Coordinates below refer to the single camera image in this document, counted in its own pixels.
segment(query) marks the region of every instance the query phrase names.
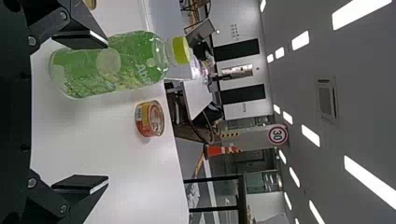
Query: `desk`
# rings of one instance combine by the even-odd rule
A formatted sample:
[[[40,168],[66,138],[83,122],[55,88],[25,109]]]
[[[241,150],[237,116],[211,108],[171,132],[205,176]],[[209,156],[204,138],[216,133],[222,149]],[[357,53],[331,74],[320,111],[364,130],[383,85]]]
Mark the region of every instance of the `desk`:
[[[178,7],[177,0],[166,2]],[[146,29],[142,8],[141,0],[100,1],[92,14],[107,35],[114,35]],[[187,224],[189,210],[163,83],[70,100],[55,90],[48,71],[50,54],[60,47],[49,40],[32,57],[31,167],[49,185],[73,174],[109,176],[109,187],[86,223]],[[162,137],[147,139],[135,127],[134,109],[153,99],[163,106],[165,130]]]
[[[181,82],[181,89],[187,114],[191,120],[195,119],[213,101],[213,95],[209,92],[203,77]]]
[[[154,31],[162,38],[176,35],[184,35],[184,22],[177,0],[145,0],[145,13],[148,15],[146,24],[149,30]],[[166,78],[189,78],[192,79],[192,71],[189,65],[172,67]],[[195,119],[213,100],[204,78],[181,83],[188,115],[191,120]]]

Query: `ceiling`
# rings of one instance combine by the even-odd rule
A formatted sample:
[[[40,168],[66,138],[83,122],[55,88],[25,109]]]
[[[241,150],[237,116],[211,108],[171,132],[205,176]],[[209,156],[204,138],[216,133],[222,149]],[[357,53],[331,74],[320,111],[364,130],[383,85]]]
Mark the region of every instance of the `ceiling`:
[[[396,6],[395,2],[336,31],[332,14],[348,0],[267,0],[262,13],[266,54],[285,56],[269,63],[274,104],[293,117],[290,146],[282,147],[284,188],[301,224],[317,223],[311,200],[326,224],[395,223],[396,211],[345,170],[347,155],[396,189]],[[292,50],[291,40],[309,31],[310,43]],[[322,119],[316,82],[334,78],[338,120]],[[284,122],[276,114],[276,121]],[[320,136],[320,147],[302,135],[305,125]],[[300,179],[298,189],[290,177]]]

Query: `floor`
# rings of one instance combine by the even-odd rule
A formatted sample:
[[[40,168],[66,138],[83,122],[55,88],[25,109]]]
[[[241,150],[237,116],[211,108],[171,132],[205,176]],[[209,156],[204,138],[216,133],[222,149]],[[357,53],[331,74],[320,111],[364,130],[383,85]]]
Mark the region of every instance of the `floor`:
[[[224,161],[221,157],[207,161],[203,159],[203,145],[177,138],[177,153],[184,179],[205,178],[224,175]],[[189,208],[234,205],[231,182],[202,183],[186,185]],[[191,215],[190,224],[237,223],[234,212],[204,213]]]

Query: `green liquid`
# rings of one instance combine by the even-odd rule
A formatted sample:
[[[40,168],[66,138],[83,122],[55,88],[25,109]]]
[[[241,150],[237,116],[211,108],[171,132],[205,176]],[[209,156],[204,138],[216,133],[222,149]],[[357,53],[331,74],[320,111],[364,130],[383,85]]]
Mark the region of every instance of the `green liquid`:
[[[145,31],[113,35],[108,49],[54,52],[51,77],[58,89],[73,98],[132,90],[163,79],[169,67],[164,43]]]

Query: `chair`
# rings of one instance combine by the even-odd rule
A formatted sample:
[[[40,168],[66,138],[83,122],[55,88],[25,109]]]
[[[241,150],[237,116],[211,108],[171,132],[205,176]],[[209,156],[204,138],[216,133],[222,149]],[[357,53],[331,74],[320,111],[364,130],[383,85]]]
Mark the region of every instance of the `chair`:
[[[197,22],[192,24],[192,25],[190,25],[190,26],[188,26],[188,27],[185,27],[184,28],[185,31],[188,30],[189,28],[191,28],[191,27],[203,22],[203,21],[201,21],[199,19],[199,11],[198,10],[199,10],[200,7],[204,7],[204,6],[206,6],[206,4],[210,4],[209,5],[209,10],[206,12],[206,18],[209,17],[209,13],[210,13],[210,10],[212,8],[212,3],[211,3],[212,1],[211,0],[188,0],[188,1],[189,1],[189,5],[187,7],[183,7],[181,9],[181,11],[191,11],[191,12],[193,12],[194,17],[197,20]]]
[[[182,11],[195,11],[198,8],[203,7],[204,5],[210,3],[211,0],[192,0],[192,3],[190,0],[187,0],[187,1],[189,1],[189,5],[186,7],[183,7],[181,9]]]
[[[190,48],[194,48],[207,37],[215,33],[216,29],[210,19],[205,19],[201,24],[186,35]]]

